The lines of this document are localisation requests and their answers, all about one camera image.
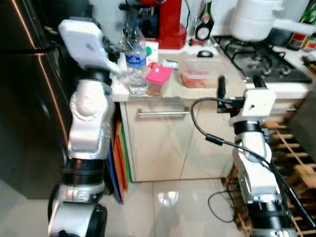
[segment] cabinet handle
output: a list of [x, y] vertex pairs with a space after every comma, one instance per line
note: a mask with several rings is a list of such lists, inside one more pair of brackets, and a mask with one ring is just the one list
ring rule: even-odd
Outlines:
[[287, 112], [287, 111], [297, 111], [296, 108], [290, 107], [290, 108], [273, 108], [272, 112]]
[[189, 115], [189, 107], [185, 107], [184, 111], [172, 111], [172, 112], [143, 112], [142, 109], [137, 109], [137, 115], [139, 116], [172, 116], [172, 115]]

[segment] clear plastic box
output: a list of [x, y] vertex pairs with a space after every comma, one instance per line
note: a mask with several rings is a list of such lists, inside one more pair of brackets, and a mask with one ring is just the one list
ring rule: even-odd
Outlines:
[[180, 62], [183, 85], [188, 88], [216, 88], [225, 68], [217, 58], [191, 58]]
[[147, 94], [162, 96], [168, 87], [171, 71], [171, 68], [155, 66], [146, 76]]

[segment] black refrigerator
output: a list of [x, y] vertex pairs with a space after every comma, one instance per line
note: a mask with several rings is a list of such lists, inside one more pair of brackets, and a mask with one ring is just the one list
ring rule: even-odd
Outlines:
[[60, 179], [76, 73], [57, 26], [84, 2], [0, 1], [0, 180], [27, 198], [48, 198]]

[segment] tile floor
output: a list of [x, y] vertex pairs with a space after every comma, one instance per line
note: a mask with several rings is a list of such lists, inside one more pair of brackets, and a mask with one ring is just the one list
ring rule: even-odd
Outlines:
[[[183, 180], [133, 183], [119, 205], [104, 196], [108, 209], [106, 237], [241, 237], [234, 223], [222, 223], [209, 211], [207, 199], [223, 190], [220, 180]], [[212, 207], [222, 218], [232, 211], [216, 196]], [[47, 200], [27, 200], [0, 181], [0, 236], [47, 236]]]

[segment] cabinet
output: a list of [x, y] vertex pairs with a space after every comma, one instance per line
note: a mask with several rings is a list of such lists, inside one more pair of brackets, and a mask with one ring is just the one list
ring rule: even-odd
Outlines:
[[180, 179], [194, 126], [184, 112], [190, 104], [125, 103], [134, 181]]
[[[232, 149], [205, 141], [194, 127], [189, 111], [173, 114], [185, 111], [191, 103], [121, 104], [133, 181], [219, 178], [229, 173]], [[195, 115], [205, 131], [234, 139], [233, 128], [228, 126], [229, 114], [217, 114], [216, 103], [196, 105]]]
[[[229, 127], [229, 114], [217, 114], [215, 102], [201, 102], [196, 114], [197, 122], [207, 133], [228, 141], [234, 140], [234, 129]], [[205, 140], [197, 129], [193, 130], [181, 179], [226, 177], [232, 168], [232, 148], [218, 146]]]

